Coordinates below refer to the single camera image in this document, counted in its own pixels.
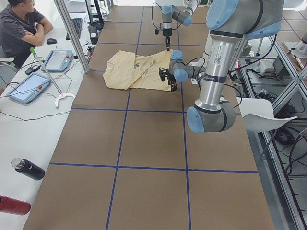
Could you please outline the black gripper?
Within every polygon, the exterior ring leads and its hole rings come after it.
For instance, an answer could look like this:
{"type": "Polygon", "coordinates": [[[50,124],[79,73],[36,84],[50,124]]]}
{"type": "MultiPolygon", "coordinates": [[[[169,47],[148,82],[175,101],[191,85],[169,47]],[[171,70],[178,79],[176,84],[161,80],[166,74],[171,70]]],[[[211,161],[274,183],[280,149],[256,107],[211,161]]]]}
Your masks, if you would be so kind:
{"type": "Polygon", "coordinates": [[[171,86],[171,92],[175,92],[177,90],[176,79],[174,76],[168,77],[168,85],[171,86]]]}
{"type": "Polygon", "coordinates": [[[166,50],[170,51],[170,37],[172,36],[172,23],[162,23],[163,36],[165,36],[166,50]]]}

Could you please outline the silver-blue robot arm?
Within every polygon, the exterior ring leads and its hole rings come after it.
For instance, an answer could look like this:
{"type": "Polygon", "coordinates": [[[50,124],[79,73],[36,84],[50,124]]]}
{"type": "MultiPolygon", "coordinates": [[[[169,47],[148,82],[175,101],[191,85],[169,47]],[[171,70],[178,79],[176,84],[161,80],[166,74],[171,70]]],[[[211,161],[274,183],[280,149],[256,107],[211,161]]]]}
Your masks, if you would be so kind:
{"type": "Polygon", "coordinates": [[[282,0],[215,0],[209,7],[206,25],[212,39],[205,67],[183,63],[183,53],[174,50],[168,72],[170,81],[195,78],[199,98],[187,110],[190,129],[195,133],[221,132],[235,122],[233,105],[222,97],[229,70],[233,67],[235,48],[242,39],[275,35],[282,23],[282,0]]]}
{"type": "Polygon", "coordinates": [[[200,0],[189,0],[183,11],[179,10],[174,5],[162,6],[162,23],[161,26],[155,30],[155,33],[158,35],[159,31],[163,32],[167,51],[170,50],[170,37],[173,33],[172,21],[175,20],[184,26],[189,26],[192,22],[192,15],[200,3],[200,0]]]}

